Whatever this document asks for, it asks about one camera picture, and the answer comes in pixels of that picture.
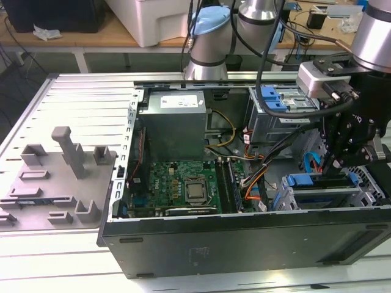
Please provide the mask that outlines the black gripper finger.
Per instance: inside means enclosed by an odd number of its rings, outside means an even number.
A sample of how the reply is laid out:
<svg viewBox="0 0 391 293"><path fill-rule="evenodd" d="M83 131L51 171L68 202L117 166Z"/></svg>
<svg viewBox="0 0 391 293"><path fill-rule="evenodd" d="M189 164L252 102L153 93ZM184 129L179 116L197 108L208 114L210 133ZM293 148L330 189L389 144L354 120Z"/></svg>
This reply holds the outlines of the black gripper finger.
<svg viewBox="0 0 391 293"><path fill-rule="evenodd" d="M321 135L323 136L326 154L324 155L322 170L326 177L337 176L342 169L343 146L345 143L344 122L344 112L338 112L323 118Z"/></svg>
<svg viewBox="0 0 391 293"><path fill-rule="evenodd" d="M344 168L389 163L389 148L383 144L379 134L372 140L359 146L345 147L332 160L332 175L337 175Z"/></svg>

